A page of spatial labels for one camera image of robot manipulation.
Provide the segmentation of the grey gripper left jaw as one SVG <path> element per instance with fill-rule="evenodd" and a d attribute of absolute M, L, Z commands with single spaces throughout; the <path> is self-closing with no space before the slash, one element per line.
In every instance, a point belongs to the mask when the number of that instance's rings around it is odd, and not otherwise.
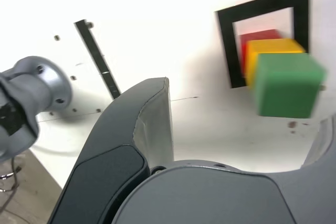
<path fill-rule="evenodd" d="M 173 159 L 169 80 L 146 79 L 100 115 L 49 222 L 111 223 L 151 169 Z"/>

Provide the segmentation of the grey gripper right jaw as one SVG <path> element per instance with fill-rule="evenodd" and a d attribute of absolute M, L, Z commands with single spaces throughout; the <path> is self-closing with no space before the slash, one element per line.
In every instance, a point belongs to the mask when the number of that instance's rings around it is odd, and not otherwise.
<path fill-rule="evenodd" d="M 335 223 L 335 117 L 321 122 L 300 169 L 173 166 L 142 182 L 113 223 Z"/>

